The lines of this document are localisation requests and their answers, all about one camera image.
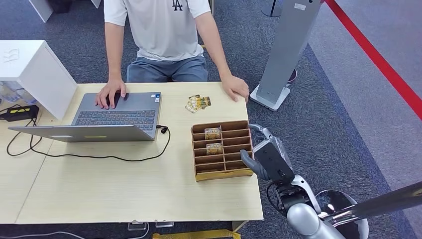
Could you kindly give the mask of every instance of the laptop cable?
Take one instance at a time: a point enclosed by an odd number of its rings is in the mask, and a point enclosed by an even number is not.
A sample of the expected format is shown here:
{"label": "laptop cable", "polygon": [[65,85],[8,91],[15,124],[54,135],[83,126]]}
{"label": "laptop cable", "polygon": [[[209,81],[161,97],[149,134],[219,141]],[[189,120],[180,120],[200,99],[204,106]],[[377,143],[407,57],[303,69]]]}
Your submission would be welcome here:
{"label": "laptop cable", "polygon": [[[26,124],[26,126],[30,125],[31,123],[33,123],[33,124],[32,124],[32,126],[37,126],[36,121],[37,121],[37,118],[33,118],[33,119],[31,119],[31,121],[30,121],[30,122],[28,122],[28,123]],[[169,129],[167,126],[165,126],[165,125],[159,125],[159,124],[157,125],[157,128],[160,128],[160,129],[161,129],[160,131],[161,131],[161,133],[162,133],[162,134],[165,134],[166,132],[168,132],[169,137],[168,137],[167,143],[166,143],[166,145],[164,146],[163,151],[161,151],[161,153],[160,153],[160,154],[158,154],[158,155],[156,155],[156,156],[153,156],[153,157],[149,157],[149,158],[143,158],[143,159],[130,160],[130,159],[124,159],[124,158],[120,158],[120,157],[117,157],[117,156],[112,156],[112,155],[109,155],[109,156],[89,156],[89,155],[77,155],[77,154],[59,154],[59,155],[51,155],[51,154],[44,153],[44,152],[40,152],[40,151],[37,151],[37,150],[35,150],[35,149],[34,149],[34,147],[35,147],[37,144],[39,144],[39,143],[41,142],[41,140],[42,140],[42,137],[40,137],[40,139],[39,139],[39,140],[38,140],[38,141],[37,141],[34,145],[32,145],[32,143],[33,143],[33,141],[34,141],[34,135],[31,135],[31,140],[30,140],[30,142],[29,142],[29,149],[27,149],[26,151],[21,152],[21,153],[12,154],[12,153],[10,153],[9,148],[10,148],[10,146],[12,145],[12,143],[14,142],[14,140],[18,137],[18,135],[19,135],[21,132],[17,133],[17,134],[16,134],[16,135],[12,138],[12,140],[11,140],[11,141],[9,142],[9,144],[7,145],[6,152],[7,152],[7,154],[8,154],[8,155],[10,155],[10,156],[19,156],[19,155],[22,155],[22,154],[24,154],[24,153],[26,153],[26,152],[28,152],[28,151],[32,150],[33,152],[36,152],[36,153],[39,153],[39,154],[42,154],[42,155],[45,155],[45,156],[53,157],[53,158],[57,158],[57,157],[64,157],[64,156],[72,156],[72,157],[78,157],[78,158],[97,158],[97,159],[103,159],[103,158],[115,158],[115,159],[122,160],[122,161],[126,161],[126,162],[141,162],[141,161],[145,161],[145,160],[149,160],[149,159],[153,159],[153,158],[158,158],[158,157],[160,157],[160,156],[161,156],[161,155],[163,155],[163,153],[166,151],[167,146],[168,146],[168,145],[169,145],[169,143],[170,143],[170,138],[171,138],[170,129]]]}

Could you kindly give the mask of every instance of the compartment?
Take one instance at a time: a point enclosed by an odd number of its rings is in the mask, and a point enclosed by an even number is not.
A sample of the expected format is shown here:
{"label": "compartment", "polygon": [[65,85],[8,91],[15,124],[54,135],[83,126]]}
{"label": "compartment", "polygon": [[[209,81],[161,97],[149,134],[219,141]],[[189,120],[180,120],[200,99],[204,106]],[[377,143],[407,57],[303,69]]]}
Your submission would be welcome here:
{"label": "compartment", "polygon": [[194,142],[194,148],[206,148],[209,143],[221,143],[221,139],[210,139]]}
{"label": "compartment", "polygon": [[223,155],[208,155],[195,157],[195,165],[205,164],[205,163],[222,163],[224,162]]}
{"label": "compartment", "polygon": [[196,165],[195,169],[197,173],[224,171],[224,163]]}
{"label": "compartment", "polygon": [[248,169],[248,167],[242,161],[225,163],[225,168],[226,168],[226,170]]}
{"label": "compartment", "polygon": [[194,156],[195,157],[208,156],[207,155],[207,149],[206,148],[194,149]]}
{"label": "compartment", "polygon": [[[252,152],[248,152],[249,157],[252,158]],[[240,153],[231,153],[231,154],[225,154],[224,155],[224,161],[230,162],[230,161],[241,161]]]}
{"label": "compartment", "polygon": [[230,131],[223,131],[223,138],[237,138],[237,137],[246,137],[249,136],[248,129],[238,129],[238,130],[230,130]]}
{"label": "compartment", "polygon": [[249,137],[239,137],[239,138],[223,139],[223,145],[224,146],[240,145],[240,144],[250,144],[250,138]]}
{"label": "compartment", "polygon": [[228,131],[228,130],[238,130],[238,129],[247,129],[248,128],[248,121],[231,121],[231,122],[224,122],[221,123],[221,130]]}
{"label": "compartment", "polygon": [[205,134],[204,133],[194,133],[192,134],[193,141],[200,141],[205,140]]}
{"label": "compartment", "polygon": [[206,128],[218,128],[221,123],[205,123],[192,126],[192,133],[204,133]]}
{"label": "compartment", "polygon": [[192,126],[192,133],[204,133],[206,128],[217,128],[221,126],[222,131],[228,130],[239,130],[239,129],[248,129],[248,121],[230,121],[230,122],[218,122],[218,123],[204,123],[196,124]]}
{"label": "compartment", "polygon": [[240,150],[244,149],[246,151],[252,151],[252,147],[250,144],[242,144],[242,145],[235,145],[235,146],[224,146],[223,152],[226,153],[240,153]]}

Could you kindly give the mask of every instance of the blue carpet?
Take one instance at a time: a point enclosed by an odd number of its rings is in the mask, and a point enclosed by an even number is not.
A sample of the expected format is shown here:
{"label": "blue carpet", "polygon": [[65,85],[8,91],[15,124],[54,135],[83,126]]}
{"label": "blue carpet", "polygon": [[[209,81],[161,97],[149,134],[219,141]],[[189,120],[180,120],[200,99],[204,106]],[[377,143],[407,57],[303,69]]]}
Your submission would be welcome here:
{"label": "blue carpet", "polygon": [[[215,19],[230,68],[253,89],[261,79],[278,20],[261,13],[261,7],[269,4],[267,1],[215,2]],[[78,83],[106,82],[103,13],[90,1],[74,2],[70,13],[52,15],[47,24],[38,19],[27,1],[0,1],[0,22],[1,39],[45,39]],[[136,51],[127,25],[123,79]],[[209,80],[216,81],[215,65],[207,54],[206,57]],[[250,102],[247,106],[250,122],[268,127],[283,140],[295,171],[310,182],[315,192],[337,189],[358,202],[388,192],[384,177],[310,47],[304,50],[297,69],[298,78],[282,107],[271,112]],[[259,185],[264,221],[249,222],[240,230],[242,238],[299,238],[267,202],[263,193],[266,182],[260,181]],[[371,218],[369,224],[372,239],[415,238],[401,212]],[[172,229],[152,228],[152,233],[223,229],[230,225],[225,222],[183,223]],[[53,231],[69,231],[87,238],[139,236],[126,231],[126,224],[0,225],[0,235]]]}

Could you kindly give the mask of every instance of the man's left hand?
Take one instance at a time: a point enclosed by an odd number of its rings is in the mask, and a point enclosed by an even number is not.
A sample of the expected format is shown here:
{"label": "man's left hand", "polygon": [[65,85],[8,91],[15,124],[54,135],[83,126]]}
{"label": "man's left hand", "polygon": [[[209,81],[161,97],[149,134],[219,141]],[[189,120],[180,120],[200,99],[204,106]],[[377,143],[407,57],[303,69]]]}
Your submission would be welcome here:
{"label": "man's left hand", "polygon": [[247,83],[241,78],[237,78],[234,75],[228,75],[221,78],[224,91],[237,102],[238,98],[236,93],[243,96],[248,103],[249,87]]}

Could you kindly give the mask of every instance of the person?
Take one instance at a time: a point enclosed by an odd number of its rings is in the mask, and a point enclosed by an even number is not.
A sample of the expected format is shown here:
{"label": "person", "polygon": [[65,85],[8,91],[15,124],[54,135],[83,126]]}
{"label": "person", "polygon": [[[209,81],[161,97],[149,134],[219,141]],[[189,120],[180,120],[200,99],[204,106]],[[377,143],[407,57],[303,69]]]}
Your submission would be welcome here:
{"label": "person", "polygon": [[246,99],[249,87],[232,75],[208,0],[104,0],[105,47],[108,83],[97,93],[95,103],[114,108],[114,95],[126,94],[121,77],[123,32],[129,18],[137,58],[127,67],[126,82],[206,82],[203,48],[198,32],[218,69],[224,91],[234,100]]}

